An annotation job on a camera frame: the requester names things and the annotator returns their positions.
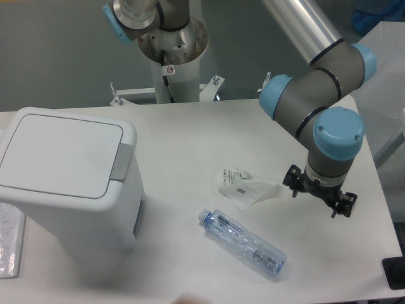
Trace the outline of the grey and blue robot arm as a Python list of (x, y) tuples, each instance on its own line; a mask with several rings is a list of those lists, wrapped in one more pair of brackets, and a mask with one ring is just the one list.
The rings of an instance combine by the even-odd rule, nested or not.
[[(337, 103), (374, 75), (375, 55), (362, 44), (348, 44), (314, 1), (265, 1), (265, 7), (310, 66), (297, 80), (268, 77), (259, 94), (265, 113), (308, 151), (305, 168), (292, 165), (283, 184), (349, 217), (357, 196), (341, 187), (361, 149), (365, 125)], [(137, 41), (150, 61), (157, 102), (201, 100), (199, 73), (191, 66), (206, 50), (208, 34), (190, 15), (188, 1), (111, 1), (103, 13), (117, 38), (124, 44)]]

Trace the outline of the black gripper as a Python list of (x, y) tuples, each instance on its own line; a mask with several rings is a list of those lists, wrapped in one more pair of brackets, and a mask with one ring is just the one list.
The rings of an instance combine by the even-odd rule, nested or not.
[(323, 200), (328, 206), (333, 206), (331, 215), (333, 219), (336, 215), (349, 218), (358, 196), (354, 193), (342, 193), (340, 189), (345, 178), (346, 175), (339, 177), (308, 175), (306, 171), (302, 173), (298, 166), (291, 165), (282, 184), (292, 191), (293, 197), (296, 197), (298, 193), (309, 193)]

